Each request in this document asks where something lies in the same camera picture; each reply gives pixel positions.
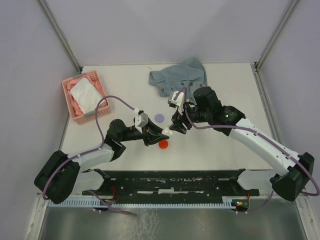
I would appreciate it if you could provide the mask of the purple earbud case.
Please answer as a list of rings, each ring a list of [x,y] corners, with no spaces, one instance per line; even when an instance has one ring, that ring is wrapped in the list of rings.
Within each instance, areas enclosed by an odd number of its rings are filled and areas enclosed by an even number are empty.
[[[160,114],[160,113],[155,116],[155,121],[156,121],[157,123],[162,123],[162,122],[164,122],[164,120],[165,120],[164,115],[162,115],[162,114]]]

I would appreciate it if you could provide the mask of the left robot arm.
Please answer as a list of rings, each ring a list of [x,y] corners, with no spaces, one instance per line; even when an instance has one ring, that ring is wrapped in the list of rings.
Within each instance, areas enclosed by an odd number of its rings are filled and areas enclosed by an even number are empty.
[[[162,129],[151,120],[137,129],[134,125],[128,127],[122,120],[115,119],[109,125],[102,146],[74,156],[61,150],[55,151],[35,177],[34,185],[54,204],[62,203],[71,194],[87,190],[106,195],[111,183],[92,167],[118,159],[126,150],[123,142],[143,140],[148,147],[168,140],[171,135],[171,130]]]

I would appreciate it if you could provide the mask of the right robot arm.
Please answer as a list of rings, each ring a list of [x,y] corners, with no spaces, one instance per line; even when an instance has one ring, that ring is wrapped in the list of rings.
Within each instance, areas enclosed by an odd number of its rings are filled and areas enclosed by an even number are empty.
[[[170,107],[176,109],[170,130],[186,134],[191,128],[221,132],[253,151],[271,167],[269,170],[242,169],[229,183],[231,193],[242,195],[247,190],[273,191],[287,201],[295,201],[299,194],[319,196],[320,187],[313,178],[314,157],[299,154],[280,144],[253,124],[244,113],[231,105],[222,105],[216,92],[209,86],[194,91],[195,102],[187,100],[187,89],[174,91],[168,98]],[[304,188],[312,182],[316,192]]]

